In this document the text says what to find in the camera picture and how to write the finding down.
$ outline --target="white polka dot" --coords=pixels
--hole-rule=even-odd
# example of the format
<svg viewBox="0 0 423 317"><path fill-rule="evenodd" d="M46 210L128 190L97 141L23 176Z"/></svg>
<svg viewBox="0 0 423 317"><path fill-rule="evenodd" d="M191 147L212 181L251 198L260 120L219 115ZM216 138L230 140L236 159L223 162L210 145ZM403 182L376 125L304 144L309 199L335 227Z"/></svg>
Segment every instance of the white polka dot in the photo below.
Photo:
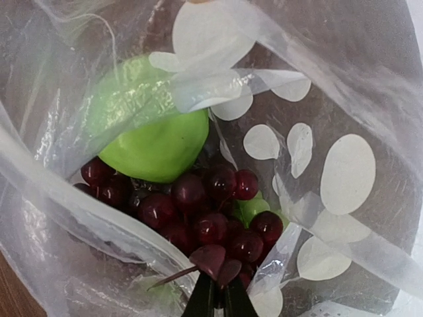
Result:
<svg viewBox="0 0 423 317"><path fill-rule="evenodd" d="M214 122L214 116L213 116L213 113L212 113L212 111L210 110L210 108L208 108L208 109L207 109L207 113L208 113L208 115L209 115L209 119L210 119L211 121L213 121L213 122Z"/></svg>
<svg viewBox="0 0 423 317"><path fill-rule="evenodd" d="M341 137L330 148L323 167L323 205L334 215L355 211L369 196L375 177L375 156L367 141L355 134Z"/></svg>
<svg viewBox="0 0 423 317"><path fill-rule="evenodd" d="M250 300L260 317L278 317L284 306L284 298L279 287L256 294Z"/></svg>
<svg viewBox="0 0 423 317"><path fill-rule="evenodd" d="M351 262L351 259L312 236L298 252L297 268L299 276L304 279L324 281L344 273Z"/></svg>
<svg viewBox="0 0 423 317"><path fill-rule="evenodd" d="M184 69L173 53L153 52L149 55L148 60L154 68L159 68L169 73L177 73Z"/></svg>
<svg viewBox="0 0 423 317"><path fill-rule="evenodd" d="M254 45L217 1L185 3L173 25L173 48L185 67L228 69Z"/></svg>
<svg viewBox="0 0 423 317"><path fill-rule="evenodd" d="M291 155L291 174L298 178L311 161L313 132L307 124L297 123L289 131L286 143Z"/></svg>
<svg viewBox="0 0 423 317"><path fill-rule="evenodd" d="M269 89L280 87L292 82L307 79L304 74L298 71L282 71L275 69L256 69L254 74L258 75Z"/></svg>
<svg viewBox="0 0 423 317"><path fill-rule="evenodd" d="M276 159L280 144L275 133L265 124L252 127L244 137L244 149L256 160Z"/></svg>
<svg viewBox="0 0 423 317"><path fill-rule="evenodd" d="M272 178L272 188L277 195L280 195L280 190L279 190L278 184L280 184L281 181L282 180L281 180L279 174L273 176L273 178Z"/></svg>
<svg viewBox="0 0 423 317"><path fill-rule="evenodd" d="M242 117L252 105L252 93L248 86L244 86L241 97L223 104L211 107L213 113L225 121L236 120Z"/></svg>
<svg viewBox="0 0 423 317"><path fill-rule="evenodd" d="M358 242L367 238L371 230L350 215L333 215L323 210L310 228L324 242Z"/></svg>
<svg viewBox="0 0 423 317"><path fill-rule="evenodd" d="M223 158L225 160L227 160L228 162L232 163L233 166L235 165L235 160L232 157L231 151L229 150L229 148L227 147L226 142L219 142L219 149L220 149L220 154L222 154Z"/></svg>
<svg viewBox="0 0 423 317"><path fill-rule="evenodd" d="M300 79L283 86L273 88L272 92L280 98L290 102L297 102L303 99L309 93L311 81L309 79Z"/></svg>
<svg viewBox="0 0 423 317"><path fill-rule="evenodd" d="M236 100L243 91L240 80L232 69L206 77L196 71L176 73L172 76L175 106L187 113Z"/></svg>

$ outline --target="grape stem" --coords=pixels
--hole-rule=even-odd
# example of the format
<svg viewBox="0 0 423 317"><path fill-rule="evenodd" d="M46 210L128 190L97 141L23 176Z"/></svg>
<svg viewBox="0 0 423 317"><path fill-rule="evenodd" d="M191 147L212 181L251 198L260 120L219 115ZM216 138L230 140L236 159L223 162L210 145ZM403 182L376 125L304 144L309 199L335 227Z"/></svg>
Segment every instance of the grape stem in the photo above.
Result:
<svg viewBox="0 0 423 317"><path fill-rule="evenodd" d="M187 274L189 274L189 273L192 273L192 272L194 272L194 271L196 271L196 270L198 270L198 266L196 266L196 265L195 265L195 266L190 267L190 268L188 268L188 269L184 269L184 270L182 270L182 271L180 271L180 272L178 272L178 273L176 273L176 274L174 274L174 275L172 275L172 276L166 277L165 279L162 279L161 281L158 281L156 284L154 284L154 285L150 286L150 287L147 289L147 292L148 292L150 289L154 289L155 287L162 286L162 285L164 285L164 284L166 284L166 283L169 283L169 282L171 282L171 281L174 281L175 279L178 279L179 277L185 276L185 275L187 275Z"/></svg>

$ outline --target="green grape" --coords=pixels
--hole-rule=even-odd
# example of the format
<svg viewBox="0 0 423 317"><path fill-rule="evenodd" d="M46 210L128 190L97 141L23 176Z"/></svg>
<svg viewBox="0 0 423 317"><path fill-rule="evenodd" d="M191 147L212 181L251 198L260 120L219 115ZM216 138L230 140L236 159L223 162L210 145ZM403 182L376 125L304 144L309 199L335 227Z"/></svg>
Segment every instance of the green grape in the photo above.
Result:
<svg viewBox="0 0 423 317"><path fill-rule="evenodd" d="M242 207L242 214L245 226L249 226L252 219L259 213L270 210L270 206L264 199L254 198L247 201Z"/></svg>

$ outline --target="green apple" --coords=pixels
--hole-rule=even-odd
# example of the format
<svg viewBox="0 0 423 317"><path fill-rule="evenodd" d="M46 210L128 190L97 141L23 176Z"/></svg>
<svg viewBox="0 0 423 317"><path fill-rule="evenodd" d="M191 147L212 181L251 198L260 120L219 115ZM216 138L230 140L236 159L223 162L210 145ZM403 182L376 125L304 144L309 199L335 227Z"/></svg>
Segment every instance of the green apple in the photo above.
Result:
<svg viewBox="0 0 423 317"><path fill-rule="evenodd" d="M133 57L111 69L86 96L83 121L91 139L104 144L111 133L126 131L99 154L118 172L172 182L200 153L209 131L207 111L181 115L171 76L146 56Z"/></svg>
<svg viewBox="0 0 423 317"><path fill-rule="evenodd" d="M183 114L121 134L99 157L127 176L170 183L194 164L208 131L206 110Z"/></svg>

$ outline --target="clear plastic bag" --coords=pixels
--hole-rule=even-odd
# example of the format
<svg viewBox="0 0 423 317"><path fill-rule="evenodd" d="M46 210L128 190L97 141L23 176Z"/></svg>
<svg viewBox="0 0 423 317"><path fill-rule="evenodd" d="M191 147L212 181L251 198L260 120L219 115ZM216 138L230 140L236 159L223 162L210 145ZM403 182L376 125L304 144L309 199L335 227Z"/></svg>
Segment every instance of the clear plastic bag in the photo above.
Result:
<svg viewBox="0 0 423 317"><path fill-rule="evenodd" d="M358 309L362 316L395 316L399 290L423 298L415 252L422 65L407 3L35 0L0 6L6 30L0 34L1 247L50 315L180 312L195 275L178 280L183 292L172 292L174 305L149 297L144 286L151 275L188 267L188 259L67 180L121 132L206 107L218 136L213 145L237 168L254 170L271 208L291 221L255 275L252 298L282 288L283 316L318 316L322 307L327 314ZM208 30L222 38L211 32L203 40ZM140 77L131 61L141 55L166 73ZM93 129L88 119L102 81L115 86L123 114ZM134 82L148 86L141 101L128 97ZM299 82L307 95L301 100L293 86ZM245 100L252 105L232 111ZM257 154L251 145L260 143ZM351 157L368 165L358 168ZM333 166L342 159L346 164ZM352 175L366 182L342 178ZM360 197L349 195L353 190ZM310 233L354 263L327 281L300 276L296 261Z"/></svg>

